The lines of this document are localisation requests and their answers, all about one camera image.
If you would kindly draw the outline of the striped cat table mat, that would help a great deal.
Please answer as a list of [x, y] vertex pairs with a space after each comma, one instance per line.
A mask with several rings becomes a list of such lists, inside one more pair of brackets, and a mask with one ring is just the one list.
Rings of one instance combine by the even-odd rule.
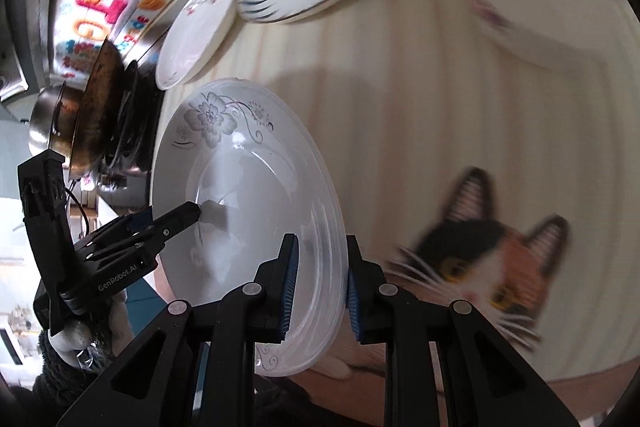
[[469, 166], [492, 176], [508, 225], [570, 221], [532, 362], [586, 418], [639, 366], [639, 0], [611, 2], [605, 57], [573, 72], [501, 49], [463, 0], [343, 0], [301, 23], [235, 23], [196, 82], [247, 78], [280, 95], [375, 260], [414, 243]]

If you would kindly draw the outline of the white plate pink floral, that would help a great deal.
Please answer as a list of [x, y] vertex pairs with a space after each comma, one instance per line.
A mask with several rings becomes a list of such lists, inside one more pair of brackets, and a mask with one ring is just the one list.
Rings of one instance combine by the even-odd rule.
[[193, 78], [214, 56], [236, 15], [236, 0], [189, 0], [160, 48], [155, 81], [167, 91]]

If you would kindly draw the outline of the steel pot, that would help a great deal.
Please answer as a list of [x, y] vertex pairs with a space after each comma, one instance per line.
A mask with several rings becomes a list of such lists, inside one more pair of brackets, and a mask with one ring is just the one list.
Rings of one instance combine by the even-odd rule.
[[47, 148], [70, 159], [78, 110], [84, 91], [61, 83], [44, 88], [32, 109], [28, 147], [32, 156]]

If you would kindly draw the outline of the colourful fridge magnets panel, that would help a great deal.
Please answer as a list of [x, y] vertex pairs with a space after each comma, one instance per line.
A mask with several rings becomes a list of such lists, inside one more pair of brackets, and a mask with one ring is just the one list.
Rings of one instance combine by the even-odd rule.
[[167, 0], [56, 0], [53, 75], [87, 79], [105, 40], [126, 54], [166, 4]]

